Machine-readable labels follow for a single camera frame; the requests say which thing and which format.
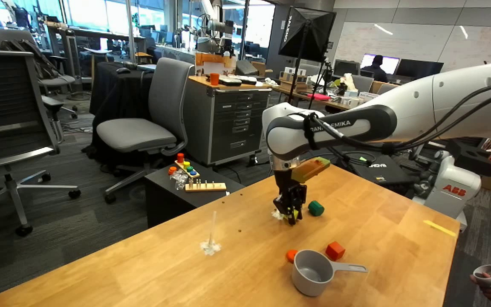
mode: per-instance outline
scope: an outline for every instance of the franka emika robot arm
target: franka emika robot arm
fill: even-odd
[[[277,104],[263,112],[263,131],[280,190],[274,204],[293,225],[306,201],[306,186],[292,179],[304,152],[340,154],[331,146],[349,144],[390,154],[434,138],[491,138],[491,64],[421,78],[328,116]]]

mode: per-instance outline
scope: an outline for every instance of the pink object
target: pink object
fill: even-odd
[[[308,98],[312,98],[312,94],[308,94],[307,96],[308,96]],[[316,94],[314,94],[314,99],[320,100],[320,101],[327,101],[327,100],[330,100],[331,97],[316,93]]]

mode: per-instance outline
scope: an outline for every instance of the orange cap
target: orange cap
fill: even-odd
[[[287,261],[291,262],[294,264],[295,262],[295,255],[298,253],[296,249],[289,249],[285,257],[287,257]]]

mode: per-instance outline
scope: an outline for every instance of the computer mouse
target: computer mouse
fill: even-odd
[[[117,74],[129,74],[130,70],[126,67],[121,67],[117,69]]]

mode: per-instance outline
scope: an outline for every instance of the wooden peg board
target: wooden peg board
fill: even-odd
[[[189,183],[185,183],[185,192],[202,192],[202,191],[226,191],[224,183],[193,183],[193,187]]]
[[[196,171],[196,175],[194,175],[194,176],[193,176],[193,175],[191,175],[191,174],[190,174],[190,173],[189,173],[189,172],[188,172],[188,171],[185,169],[185,167],[183,167],[183,163],[179,163],[179,162],[177,162],[177,160],[175,160],[174,162],[176,163],[176,165],[177,165],[177,166],[181,167],[181,169],[182,169],[182,170],[183,170],[185,173],[187,173],[187,175],[189,175],[189,177],[191,177],[191,178],[200,177],[200,173],[199,173],[199,172],[198,172],[196,169],[194,170],[194,171]]]

